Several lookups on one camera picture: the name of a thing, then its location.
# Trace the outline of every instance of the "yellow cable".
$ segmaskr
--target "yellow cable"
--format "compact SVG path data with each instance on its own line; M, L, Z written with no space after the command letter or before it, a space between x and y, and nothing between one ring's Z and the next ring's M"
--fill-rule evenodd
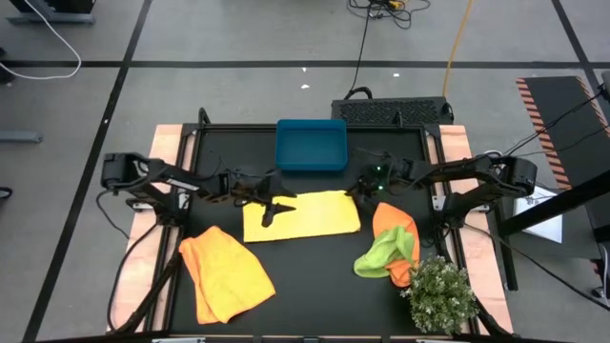
M466 26L466 22L468 21L468 15L470 14L470 8L473 6L473 0L468 0L468 5L466 6L466 12L464 13L464 17L461 19L461 24L459 24L459 30L457 31L456 41L454 42L454 47L451 49L451 55L449 56L449 61L447 61L447 69L445 70L445 80L442 83L442 96L447 96L447 84L449 83L449 73L451 71L451 63L454 61L454 57L456 56L456 50L458 49L459 41L461 40L461 33L464 31L464 27Z

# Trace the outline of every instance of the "potted plant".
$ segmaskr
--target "potted plant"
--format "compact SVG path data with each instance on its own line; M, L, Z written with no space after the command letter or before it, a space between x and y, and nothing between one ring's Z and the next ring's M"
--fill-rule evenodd
M461 324L477 314L475 294L466 270L437 256L409 270L411 286L402 291L411 302L411 316L423 332L459 333Z

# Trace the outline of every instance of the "gray floor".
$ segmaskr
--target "gray floor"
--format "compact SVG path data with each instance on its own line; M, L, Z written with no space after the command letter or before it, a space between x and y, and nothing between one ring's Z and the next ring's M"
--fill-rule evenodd
M561 1L591 61L610 61L606 0ZM58 31L86 61L120 61L143 0L98 0L92 27ZM433 0L403 31L389 21L371 22L365 60L444 61L466 0ZM14 13L0 2L0 16ZM295 0L153 0L134 60L306 61L355 60L363 19L345 2ZM70 52L42 26L14 27L0 20L0 46L9 59L71 60ZM457 53L458 61L578 62L550 0L478 0ZM68 70L27 68L29 74ZM443 69L365 68L359 85L377 97L439 95ZM0 145L0 184L14 188L0 208L0 341L19 341L30 319L60 233L64 228L117 69L84 68L74 78L17 80L0 88L0 128L34 129L40 145ZM474 153L505 150L533 132L515 85L517 77L578 75L582 70L453 70L449 101L465 125ZM204 106L216 123L273 123L280 118L328 118L330 104L352 83L353 68L130 69L102 152L146 154L154 127L193 122ZM523 152L538 151L534 142ZM553 184L541 156L539 179ZM101 334L112 279L126 242L94 205L99 165L44 318L39 339ZM128 228L132 213L116 198L104 201ZM542 261L583 290L597 287L588 262ZM609 315L573 295L527 261L517 258L520 290L507 293L517 333L579 342L607 341Z

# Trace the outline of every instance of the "white paper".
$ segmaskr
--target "white paper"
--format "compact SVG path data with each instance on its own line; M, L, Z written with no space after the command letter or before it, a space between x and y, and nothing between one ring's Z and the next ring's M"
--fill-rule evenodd
M534 193L530 196L522 197L515 200L515 215L525 212L538 204L541 204L549 199L552 199L556 194L547 191L543 188L536 187ZM525 229L525 232L531 233L538 237L546 238L557 243L561 243L563 219L561 214L541 222L533 227Z

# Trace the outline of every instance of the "wooden board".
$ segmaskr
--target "wooden board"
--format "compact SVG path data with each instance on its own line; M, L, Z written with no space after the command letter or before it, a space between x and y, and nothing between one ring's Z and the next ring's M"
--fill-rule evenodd
M168 163L174 163L177 156L180 141L181 125L157 126L154 140L152 142L150 157L162 158ZM441 126L441 141L445 157L448 161L471 157L470 146L466 136L466 130L462 126ZM434 142L430 146L431 159L437 160L434 150ZM193 152L193 140L187 144L187 156L183 168L188 169ZM476 180L463 180L451 183L454 192L467 192L477 186ZM152 212L137 213L133 219L132 231L130 233L130 244L135 241L154 222ZM472 212L468 214L466 222L488 230L487 221L483 213ZM494 254L492 241L486 235L471 230L462 230L461 239L464 248L466 266L470 282L475 294L483 303L487 311L497 320L499 325L506 331L513 330L504 290L499 277L498 264ZM154 264L158 255L161 230L156 230L149 238L135 249L132 256L125 264L124 271L117 287L117 294L112 309L112 320L115 327L120 326L131 315L140 303L142 297L150 288L153 280ZM157 311L152 327L155 330L162 328L163 313L167 301L167 287L157 300Z

